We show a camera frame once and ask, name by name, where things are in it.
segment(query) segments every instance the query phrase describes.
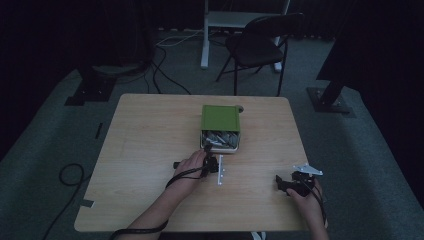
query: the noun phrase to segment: black chair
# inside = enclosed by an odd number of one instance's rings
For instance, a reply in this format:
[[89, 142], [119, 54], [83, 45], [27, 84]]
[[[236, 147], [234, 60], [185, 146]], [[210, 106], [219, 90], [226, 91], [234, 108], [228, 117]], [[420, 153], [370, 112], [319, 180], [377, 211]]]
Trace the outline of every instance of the black chair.
[[[303, 18], [302, 13], [293, 13], [259, 17], [250, 21], [241, 34], [232, 35], [225, 40], [225, 46], [230, 52], [230, 56], [216, 81], [219, 81], [222, 74], [234, 72], [234, 96], [236, 96], [239, 70], [258, 67], [255, 72], [258, 73], [264, 65], [281, 62], [277, 91], [277, 96], [280, 96], [288, 49], [287, 39], [298, 33]], [[278, 45], [273, 42], [273, 38], [276, 37], [280, 37]], [[234, 70], [224, 72], [231, 58], [234, 58]]]

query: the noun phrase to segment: table surface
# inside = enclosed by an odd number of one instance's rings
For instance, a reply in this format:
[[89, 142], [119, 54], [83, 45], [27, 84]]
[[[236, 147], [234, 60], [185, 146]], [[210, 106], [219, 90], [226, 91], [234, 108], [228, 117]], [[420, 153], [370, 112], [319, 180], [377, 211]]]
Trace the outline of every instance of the table surface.
[[275, 175], [291, 179], [307, 163], [285, 98], [125, 94], [121, 97], [81, 206], [75, 229], [126, 228], [161, 194], [173, 162], [199, 149], [202, 106], [241, 105], [241, 140], [223, 156], [223, 185], [209, 174], [174, 212], [165, 231], [305, 230]]

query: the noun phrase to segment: hand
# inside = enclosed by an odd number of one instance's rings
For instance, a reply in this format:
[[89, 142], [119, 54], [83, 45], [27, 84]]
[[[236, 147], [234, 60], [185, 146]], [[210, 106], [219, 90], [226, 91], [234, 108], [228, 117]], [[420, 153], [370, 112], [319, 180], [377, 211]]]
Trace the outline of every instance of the hand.
[[[322, 188], [318, 180], [315, 179], [315, 187], [313, 191], [315, 194], [322, 198]], [[325, 231], [327, 222], [324, 223], [322, 218], [321, 206], [318, 203], [317, 199], [312, 193], [309, 193], [306, 197], [300, 196], [293, 189], [287, 189], [287, 193], [293, 197], [294, 202], [297, 205], [297, 208], [300, 211], [300, 214], [305, 218], [308, 226], [312, 232], [322, 232]]]
[[[203, 149], [194, 152], [189, 159], [185, 159], [180, 162], [177, 169], [175, 170], [174, 176], [190, 169], [202, 167], [203, 159], [205, 157], [206, 157], [206, 152], [203, 151]], [[181, 178], [176, 180], [171, 185], [169, 185], [166, 190], [172, 191], [175, 197], [177, 197], [180, 200], [185, 199], [194, 191], [194, 189], [196, 189], [199, 183], [198, 179], [192, 179], [192, 178], [200, 178], [201, 172], [202, 171], [199, 170], [197, 172], [185, 175], [184, 177], [189, 177], [189, 178]]]

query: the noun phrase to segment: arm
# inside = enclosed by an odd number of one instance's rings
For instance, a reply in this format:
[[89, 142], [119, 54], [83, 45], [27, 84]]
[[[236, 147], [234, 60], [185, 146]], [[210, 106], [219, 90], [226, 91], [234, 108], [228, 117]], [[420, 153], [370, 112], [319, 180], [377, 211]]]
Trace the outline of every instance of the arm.
[[[199, 168], [203, 165], [203, 159], [206, 153], [203, 150], [194, 152], [190, 159], [181, 161], [175, 170], [174, 176], [189, 169]], [[187, 177], [199, 178], [201, 171], [186, 175]], [[161, 226], [166, 222], [178, 205], [189, 196], [197, 187], [199, 180], [182, 178], [172, 183], [156, 199], [156, 201], [137, 219], [131, 223], [128, 228], [133, 229], [151, 229]], [[124, 234], [120, 235], [119, 240], [153, 240], [158, 239], [160, 232], [151, 234]]]
[[[322, 188], [316, 179], [315, 186], [316, 188], [314, 188], [313, 191], [317, 196], [321, 197]], [[317, 199], [315, 199], [311, 193], [306, 197], [302, 197], [293, 189], [287, 189], [287, 193], [293, 197], [293, 200], [296, 203], [300, 214], [303, 216], [303, 218], [305, 218], [309, 230], [311, 231], [311, 239], [328, 240], [329, 237], [326, 229], [326, 223], [324, 223], [322, 218], [321, 207]]]

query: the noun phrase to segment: gray carpet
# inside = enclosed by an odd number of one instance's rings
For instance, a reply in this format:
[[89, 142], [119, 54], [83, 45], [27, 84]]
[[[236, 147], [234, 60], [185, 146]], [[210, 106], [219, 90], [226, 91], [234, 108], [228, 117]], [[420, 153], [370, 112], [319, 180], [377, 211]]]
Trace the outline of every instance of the gray carpet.
[[[189, 34], [169, 32], [160, 36]], [[212, 39], [224, 40], [218, 36]], [[311, 105], [306, 88], [324, 88], [328, 84], [315, 81], [315, 78], [331, 46], [332, 42], [321, 40], [292, 40], [282, 89], [282, 96], [290, 101], [310, 164], [325, 174], [319, 180], [328, 200], [325, 208], [330, 237], [423, 239], [423, 210], [358, 92], [351, 89], [342, 92], [356, 118], [317, 113]], [[167, 57], [161, 69], [192, 94], [232, 95], [231, 74], [223, 76], [221, 82], [215, 82], [228, 56], [226, 49], [212, 45], [209, 68], [202, 70], [201, 47], [199, 39], [164, 47]], [[155, 63], [159, 64], [163, 56], [158, 49]], [[108, 73], [122, 71], [112, 67], [99, 69]], [[156, 78], [163, 93], [186, 94], [159, 73]], [[85, 175], [89, 175], [96, 164], [119, 97], [124, 93], [156, 93], [152, 70], [149, 70], [145, 78], [141, 74], [120, 78], [109, 102], [64, 106], [79, 82], [79, 75], [74, 71], [57, 85], [21, 138], [0, 162], [2, 240], [42, 239], [75, 189], [60, 183], [58, 175], [61, 168], [69, 163], [79, 163], [84, 167]], [[270, 67], [264, 67], [257, 75], [245, 71], [240, 74], [239, 95], [274, 96], [277, 84], [278, 74]], [[99, 123], [103, 123], [103, 131], [96, 139]], [[75, 182], [79, 176], [77, 169], [65, 172], [67, 181]], [[79, 233], [73, 228], [87, 183], [82, 185], [47, 239], [107, 239], [110, 233]], [[166, 234], [164, 237], [204, 239], [205, 234]], [[236, 235], [219, 237], [236, 239]], [[270, 240], [308, 238], [308, 232], [269, 232], [267, 236]]]

